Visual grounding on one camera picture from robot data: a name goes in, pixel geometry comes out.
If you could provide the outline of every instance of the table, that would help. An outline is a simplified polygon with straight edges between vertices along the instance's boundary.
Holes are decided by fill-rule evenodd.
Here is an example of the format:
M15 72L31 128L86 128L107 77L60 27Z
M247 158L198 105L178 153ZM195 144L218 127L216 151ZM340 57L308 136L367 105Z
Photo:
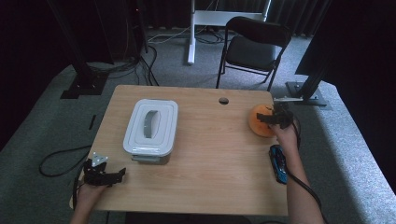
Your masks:
M270 5L271 0L265 1L262 13L207 11L195 10L195 0L191 0L191 37L188 64L194 64L195 62L195 25L225 26L227 21L236 16L248 17L258 21L266 21Z
M229 100L227 105L219 98ZM167 99L178 104L177 134L165 165L132 161L122 142L135 103ZM107 173L126 167L122 183L107 190L95 209L165 213L287 214L286 186L276 182L268 156L275 138L256 135L248 112L271 104L267 91L118 86L93 152L109 157Z

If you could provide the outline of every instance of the hand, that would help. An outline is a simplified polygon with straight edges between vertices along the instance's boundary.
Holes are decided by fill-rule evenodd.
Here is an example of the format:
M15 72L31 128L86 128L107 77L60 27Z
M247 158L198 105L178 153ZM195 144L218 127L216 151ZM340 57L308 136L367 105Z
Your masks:
M274 131L277 141L283 148L283 154L288 157L293 152L298 152L297 148L297 134L292 125L285 129L280 129L279 125L270 125L271 130Z

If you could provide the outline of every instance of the chair backrest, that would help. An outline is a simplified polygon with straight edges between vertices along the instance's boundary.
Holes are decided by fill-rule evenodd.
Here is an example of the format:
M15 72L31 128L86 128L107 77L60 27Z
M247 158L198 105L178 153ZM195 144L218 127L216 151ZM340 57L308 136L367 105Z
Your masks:
M226 24L226 33L233 30L254 42L285 48L291 40L291 30L277 23L256 21L246 17L234 17Z

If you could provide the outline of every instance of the container lid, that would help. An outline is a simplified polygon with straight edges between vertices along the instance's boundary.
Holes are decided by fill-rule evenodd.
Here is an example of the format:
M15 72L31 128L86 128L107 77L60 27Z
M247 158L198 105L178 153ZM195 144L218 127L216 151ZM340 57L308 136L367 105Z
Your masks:
M177 112L178 106L174 101L138 101L126 130L124 149L132 155L168 155L175 140Z

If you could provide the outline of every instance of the black folding chair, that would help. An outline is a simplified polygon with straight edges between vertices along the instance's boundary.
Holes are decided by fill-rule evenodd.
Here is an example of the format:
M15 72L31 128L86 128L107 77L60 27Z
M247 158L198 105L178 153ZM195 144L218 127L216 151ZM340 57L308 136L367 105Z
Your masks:
M237 33L228 44L229 33ZM265 83L271 76L267 90L271 90L280 59L291 41L291 30L284 25L256 21L246 17L234 17L225 27L224 48L219 65L218 81L225 74L225 68L265 76Z

